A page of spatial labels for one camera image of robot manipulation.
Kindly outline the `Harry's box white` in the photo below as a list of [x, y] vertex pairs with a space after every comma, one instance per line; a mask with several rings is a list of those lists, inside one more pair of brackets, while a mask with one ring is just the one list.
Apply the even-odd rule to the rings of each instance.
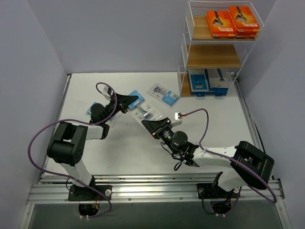
[[221, 68], [205, 69], [210, 91], [228, 91], [229, 83], [226, 79], [226, 72]]

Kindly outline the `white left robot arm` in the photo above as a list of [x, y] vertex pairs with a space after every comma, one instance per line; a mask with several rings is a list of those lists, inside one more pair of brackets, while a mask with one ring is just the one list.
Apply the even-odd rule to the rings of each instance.
[[109, 196], [95, 184], [94, 176], [87, 170], [82, 156], [87, 140], [103, 140], [110, 126], [108, 120], [118, 112], [127, 113], [129, 105], [135, 102], [137, 95], [110, 95], [108, 105], [94, 103], [90, 107], [91, 119], [88, 125], [76, 125], [72, 121], [59, 123], [47, 148], [47, 156], [60, 164], [72, 180], [69, 201], [106, 200]]

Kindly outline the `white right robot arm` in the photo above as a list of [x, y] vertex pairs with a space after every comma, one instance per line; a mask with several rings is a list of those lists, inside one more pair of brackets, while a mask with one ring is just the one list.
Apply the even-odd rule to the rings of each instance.
[[189, 142], [185, 132], [174, 132], [169, 118], [143, 120], [142, 124], [154, 139], [162, 140], [179, 166], [185, 164], [190, 167], [221, 167], [222, 170], [211, 186], [217, 197], [243, 186], [254, 190], [268, 188], [275, 161], [249, 142], [240, 141], [238, 145], [230, 147], [201, 147]]

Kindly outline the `grey blue Harry's box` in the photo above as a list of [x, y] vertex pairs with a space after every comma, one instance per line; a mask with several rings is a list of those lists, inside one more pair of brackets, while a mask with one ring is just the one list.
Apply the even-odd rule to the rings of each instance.
[[205, 96], [209, 92], [204, 69], [188, 70], [191, 94]]

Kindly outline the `orange Gillette box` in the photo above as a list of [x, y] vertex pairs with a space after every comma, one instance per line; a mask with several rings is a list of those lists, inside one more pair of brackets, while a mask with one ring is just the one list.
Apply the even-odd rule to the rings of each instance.
[[210, 10], [206, 12], [209, 31], [214, 38], [235, 37], [235, 30], [227, 10]]
[[235, 36], [237, 38], [256, 38], [258, 36], [257, 32], [240, 32], [236, 31]]
[[257, 33], [260, 25], [248, 6], [229, 6], [228, 13], [234, 30], [239, 33]]

